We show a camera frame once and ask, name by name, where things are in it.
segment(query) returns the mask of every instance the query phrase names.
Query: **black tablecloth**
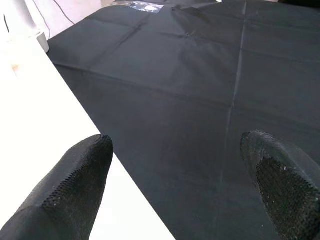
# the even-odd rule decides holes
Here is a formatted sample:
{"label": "black tablecloth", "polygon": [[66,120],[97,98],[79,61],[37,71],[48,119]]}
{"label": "black tablecloth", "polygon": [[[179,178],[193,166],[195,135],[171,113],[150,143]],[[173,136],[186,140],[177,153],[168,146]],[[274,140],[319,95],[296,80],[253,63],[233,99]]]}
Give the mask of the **black tablecloth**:
{"label": "black tablecloth", "polygon": [[113,6],[48,55],[177,240],[277,240],[239,144],[259,129],[320,163],[319,23],[252,0]]}

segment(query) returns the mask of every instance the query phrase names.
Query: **textured gripper pad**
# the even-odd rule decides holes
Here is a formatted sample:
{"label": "textured gripper pad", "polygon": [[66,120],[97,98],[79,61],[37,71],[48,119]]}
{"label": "textured gripper pad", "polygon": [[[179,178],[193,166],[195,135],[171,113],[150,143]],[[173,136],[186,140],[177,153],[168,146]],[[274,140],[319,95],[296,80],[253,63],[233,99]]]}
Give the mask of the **textured gripper pad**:
{"label": "textured gripper pad", "polygon": [[4,225],[0,240],[88,240],[112,157],[108,136],[70,148]]}
{"label": "textured gripper pad", "polygon": [[319,166],[299,147],[261,131],[242,136],[241,155],[281,238],[319,239]]}

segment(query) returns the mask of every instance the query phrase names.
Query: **white table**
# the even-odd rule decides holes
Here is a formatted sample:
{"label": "white table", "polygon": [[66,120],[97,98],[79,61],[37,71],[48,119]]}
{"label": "white table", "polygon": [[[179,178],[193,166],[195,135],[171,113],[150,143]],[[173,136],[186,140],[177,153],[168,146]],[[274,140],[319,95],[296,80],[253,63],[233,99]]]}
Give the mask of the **white table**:
{"label": "white table", "polygon": [[[23,45],[0,48],[0,228],[70,147],[99,133],[37,41]],[[90,239],[174,239],[116,155]]]}

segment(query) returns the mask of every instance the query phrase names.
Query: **white table surface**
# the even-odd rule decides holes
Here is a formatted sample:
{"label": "white table surface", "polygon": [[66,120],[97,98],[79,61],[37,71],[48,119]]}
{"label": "white table surface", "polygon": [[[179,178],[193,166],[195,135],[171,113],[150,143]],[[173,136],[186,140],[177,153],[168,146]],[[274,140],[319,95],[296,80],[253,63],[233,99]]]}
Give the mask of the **white table surface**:
{"label": "white table surface", "polygon": [[[1,228],[70,147],[99,131],[35,39],[0,46],[0,73]],[[116,155],[90,239],[174,239]]]}

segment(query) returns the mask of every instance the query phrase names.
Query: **black fabric sheet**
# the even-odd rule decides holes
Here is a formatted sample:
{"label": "black fabric sheet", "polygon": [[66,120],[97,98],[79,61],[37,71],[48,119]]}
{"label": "black fabric sheet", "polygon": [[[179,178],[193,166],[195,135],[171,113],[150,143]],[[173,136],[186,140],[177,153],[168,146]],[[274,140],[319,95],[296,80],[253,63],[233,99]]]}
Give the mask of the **black fabric sheet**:
{"label": "black fabric sheet", "polygon": [[113,6],[48,55],[177,240],[278,240],[240,140],[259,129],[320,163],[319,23],[263,1]]}

